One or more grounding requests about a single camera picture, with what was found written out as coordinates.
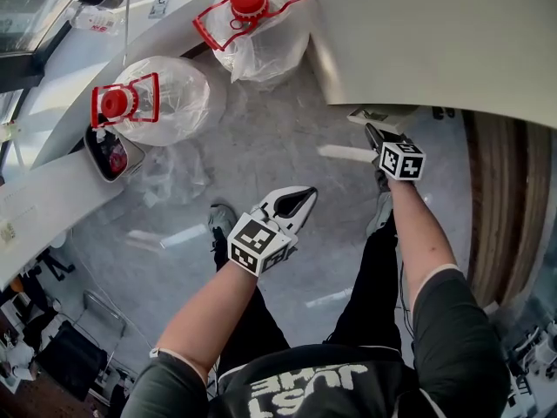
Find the white device dark screen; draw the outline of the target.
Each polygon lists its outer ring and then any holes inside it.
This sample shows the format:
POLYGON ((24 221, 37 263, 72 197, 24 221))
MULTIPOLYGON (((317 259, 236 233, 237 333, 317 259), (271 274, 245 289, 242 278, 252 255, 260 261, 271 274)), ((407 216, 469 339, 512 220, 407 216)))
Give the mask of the white device dark screen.
POLYGON ((108 183, 129 179, 143 164, 145 151, 114 129, 103 129, 100 133, 102 137, 91 126, 84 133, 85 148, 99 174, 108 183))

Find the grey locker door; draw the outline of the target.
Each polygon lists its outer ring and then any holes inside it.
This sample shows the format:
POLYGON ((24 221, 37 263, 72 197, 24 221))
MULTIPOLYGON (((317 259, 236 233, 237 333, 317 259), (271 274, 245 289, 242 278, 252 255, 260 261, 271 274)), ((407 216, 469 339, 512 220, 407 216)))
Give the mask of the grey locker door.
POLYGON ((374 128, 401 135, 416 119, 417 105, 365 104, 352 111, 347 119, 358 125, 371 124, 374 128))

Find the grey metal locker cabinet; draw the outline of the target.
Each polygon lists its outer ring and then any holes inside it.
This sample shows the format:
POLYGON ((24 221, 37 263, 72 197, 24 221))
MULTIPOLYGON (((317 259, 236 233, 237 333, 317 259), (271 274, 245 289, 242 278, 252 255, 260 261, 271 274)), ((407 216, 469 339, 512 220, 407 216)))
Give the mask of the grey metal locker cabinet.
POLYGON ((431 105, 557 129, 557 0, 309 0, 331 105, 431 105))

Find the black framed window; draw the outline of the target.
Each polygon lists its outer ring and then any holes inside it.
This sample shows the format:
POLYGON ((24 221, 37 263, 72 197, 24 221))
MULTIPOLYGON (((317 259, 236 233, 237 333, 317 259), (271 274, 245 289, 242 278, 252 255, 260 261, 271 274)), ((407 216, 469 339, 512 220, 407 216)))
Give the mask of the black framed window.
POLYGON ((44 76, 47 35, 69 0, 0 0, 0 94, 44 76))

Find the person's dark printed t-shirt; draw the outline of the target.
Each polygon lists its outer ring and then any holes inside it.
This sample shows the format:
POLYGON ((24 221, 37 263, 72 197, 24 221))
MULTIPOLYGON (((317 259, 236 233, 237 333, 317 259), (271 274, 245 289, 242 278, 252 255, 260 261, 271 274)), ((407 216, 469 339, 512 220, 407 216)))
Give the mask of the person's dark printed t-shirt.
POLYGON ((413 327, 412 367, 391 348, 307 345, 243 366, 214 399, 187 363, 160 354, 122 418, 500 418, 509 372, 458 270, 422 287, 413 327))

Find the person's shoe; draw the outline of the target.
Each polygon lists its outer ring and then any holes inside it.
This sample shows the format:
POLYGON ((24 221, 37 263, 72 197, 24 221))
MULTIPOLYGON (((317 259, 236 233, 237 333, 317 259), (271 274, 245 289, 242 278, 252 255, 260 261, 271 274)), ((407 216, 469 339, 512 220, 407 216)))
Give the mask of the person's shoe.
POLYGON ((207 223, 212 235, 212 246, 215 250, 226 243, 237 221, 236 213, 228 205, 215 203, 210 206, 207 223))
POLYGON ((379 188, 375 214, 366 228, 366 236, 371 237, 380 230, 391 232, 393 230, 393 199, 388 185, 388 178, 381 170, 375 172, 379 188))

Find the clear plastic bottle red label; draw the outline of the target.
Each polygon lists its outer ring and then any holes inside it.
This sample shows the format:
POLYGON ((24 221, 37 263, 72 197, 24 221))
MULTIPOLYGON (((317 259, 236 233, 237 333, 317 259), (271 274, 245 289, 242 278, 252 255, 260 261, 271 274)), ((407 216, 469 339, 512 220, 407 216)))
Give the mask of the clear plastic bottle red label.
POLYGON ((116 36, 120 18, 109 10, 92 6, 70 7, 64 13, 72 28, 116 36))

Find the person's left forearm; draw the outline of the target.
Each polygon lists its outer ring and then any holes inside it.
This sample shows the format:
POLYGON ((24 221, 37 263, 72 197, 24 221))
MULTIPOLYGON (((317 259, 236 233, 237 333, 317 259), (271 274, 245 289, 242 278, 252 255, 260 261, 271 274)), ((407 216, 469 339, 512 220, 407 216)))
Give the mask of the person's left forearm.
POLYGON ((227 262, 174 315, 156 348, 178 355, 207 382, 257 282, 245 269, 227 262))

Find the wooden step platform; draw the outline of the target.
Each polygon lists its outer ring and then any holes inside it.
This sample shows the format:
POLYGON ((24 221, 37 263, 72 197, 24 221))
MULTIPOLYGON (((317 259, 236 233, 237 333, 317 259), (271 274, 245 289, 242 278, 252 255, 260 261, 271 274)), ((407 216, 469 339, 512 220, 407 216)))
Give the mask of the wooden step platform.
POLYGON ((547 214, 550 128, 464 111, 472 232, 467 280, 481 307, 507 306, 534 268, 547 214))

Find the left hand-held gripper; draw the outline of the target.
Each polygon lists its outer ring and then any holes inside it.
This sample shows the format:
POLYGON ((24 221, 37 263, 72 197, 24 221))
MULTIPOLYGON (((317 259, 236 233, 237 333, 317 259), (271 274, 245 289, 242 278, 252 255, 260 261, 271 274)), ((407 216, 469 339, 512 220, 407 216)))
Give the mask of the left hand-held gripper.
POLYGON ((253 276, 288 260, 298 244, 297 231, 316 202, 313 186, 294 185, 270 192, 233 227, 227 239, 228 259, 253 276))

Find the crumpled clear plastic wrap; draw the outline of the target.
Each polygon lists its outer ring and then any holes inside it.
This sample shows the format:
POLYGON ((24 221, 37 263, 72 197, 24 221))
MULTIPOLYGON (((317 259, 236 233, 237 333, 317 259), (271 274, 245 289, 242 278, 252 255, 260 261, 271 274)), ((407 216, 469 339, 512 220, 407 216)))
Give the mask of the crumpled clear plastic wrap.
POLYGON ((187 205, 209 185, 202 157, 191 141, 150 149, 140 169, 137 188, 149 208, 187 205))

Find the person's left shoe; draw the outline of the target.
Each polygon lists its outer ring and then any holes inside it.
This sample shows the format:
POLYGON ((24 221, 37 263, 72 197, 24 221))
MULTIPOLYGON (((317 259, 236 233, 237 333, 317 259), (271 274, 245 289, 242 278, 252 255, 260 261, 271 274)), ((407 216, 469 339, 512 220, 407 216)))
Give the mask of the person's left shoe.
POLYGON ((215 203, 210 206, 207 223, 212 235, 212 246, 215 250, 226 243, 237 221, 236 213, 228 205, 215 203))

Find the person's right leg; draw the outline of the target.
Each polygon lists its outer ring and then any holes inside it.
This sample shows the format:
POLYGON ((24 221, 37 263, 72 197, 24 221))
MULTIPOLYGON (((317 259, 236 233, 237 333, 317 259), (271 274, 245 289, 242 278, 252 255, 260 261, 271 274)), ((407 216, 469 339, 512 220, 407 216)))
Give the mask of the person's right leg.
POLYGON ((397 244, 397 231, 390 213, 366 240, 351 298, 325 340, 327 343, 401 350, 395 323, 399 297, 397 244))

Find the person's right shoe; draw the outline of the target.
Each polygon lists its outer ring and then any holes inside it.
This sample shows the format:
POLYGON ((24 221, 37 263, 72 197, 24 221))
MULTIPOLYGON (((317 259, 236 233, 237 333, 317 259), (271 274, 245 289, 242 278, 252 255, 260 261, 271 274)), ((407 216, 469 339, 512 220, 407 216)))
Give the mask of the person's right shoe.
POLYGON ((379 188, 375 214, 366 228, 366 236, 371 237, 380 230, 391 232, 393 230, 393 199, 388 185, 388 178, 381 170, 375 172, 379 188))

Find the person's leg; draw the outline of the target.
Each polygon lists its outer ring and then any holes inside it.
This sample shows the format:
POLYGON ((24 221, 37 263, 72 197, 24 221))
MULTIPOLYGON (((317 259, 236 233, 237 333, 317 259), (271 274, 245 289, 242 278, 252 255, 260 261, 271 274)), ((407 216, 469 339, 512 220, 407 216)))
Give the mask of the person's leg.
POLYGON ((325 340, 327 343, 401 350, 395 323, 399 297, 397 244, 397 231, 390 213, 366 240, 351 298, 325 340))
POLYGON ((224 344, 218 363, 223 377, 269 354, 289 348, 283 332, 267 309, 256 278, 229 262, 225 242, 217 246, 215 260, 220 270, 204 288, 216 296, 211 316, 217 319, 215 337, 224 344))

